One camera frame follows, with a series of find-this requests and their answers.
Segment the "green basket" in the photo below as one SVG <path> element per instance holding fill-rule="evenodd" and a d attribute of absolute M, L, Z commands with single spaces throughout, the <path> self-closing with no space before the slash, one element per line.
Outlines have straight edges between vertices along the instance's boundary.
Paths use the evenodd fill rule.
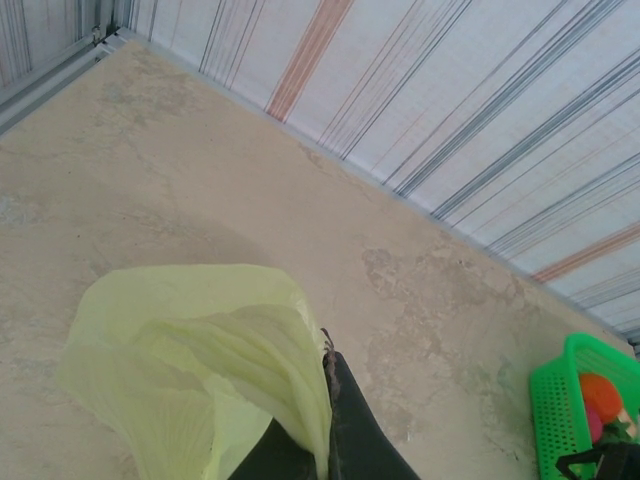
<path fill-rule="evenodd" d="M 640 409 L 640 363 L 586 333 L 567 337 L 564 353 L 531 374 L 531 402 L 538 464 L 542 480 L 562 480 L 558 457 L 589 450 L 591 436 L 578 374 L 592 372 L 608 378 L 618 389 L 631 418 Z M 576 467 L 583 479 L 595 466 Z"/>

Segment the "striped wall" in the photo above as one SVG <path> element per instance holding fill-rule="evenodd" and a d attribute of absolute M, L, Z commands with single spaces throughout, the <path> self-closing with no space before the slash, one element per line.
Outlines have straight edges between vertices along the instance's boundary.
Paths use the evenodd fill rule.
<path fill-rule="evenodd" d="M 0 0 L 0 93 L 90 35 L 93 2 Z"/>
<path fill-rule="evenodd" d="M 117 14 L 640 336 L 636 0 L 133 0 Z"/>

